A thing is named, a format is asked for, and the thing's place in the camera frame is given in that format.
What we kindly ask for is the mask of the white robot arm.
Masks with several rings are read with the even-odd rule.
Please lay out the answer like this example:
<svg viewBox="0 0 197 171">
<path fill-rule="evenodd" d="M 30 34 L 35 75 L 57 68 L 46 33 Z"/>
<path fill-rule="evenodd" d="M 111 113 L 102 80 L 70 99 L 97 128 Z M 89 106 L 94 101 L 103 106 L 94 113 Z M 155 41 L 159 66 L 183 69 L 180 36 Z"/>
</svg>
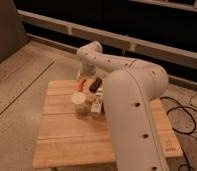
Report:
<svg viewBox="0 0 197 171">
<path fill-rule="evenodd" d="M 168 86 L 165 69 L 148 61 L 108 55 L 94 41 L 77 50 L 82 72 L 97 67 L 104 79 L 104 109 L 118 171 L 169 171 L 152 117 L 150 102 Z"/>
</svg>

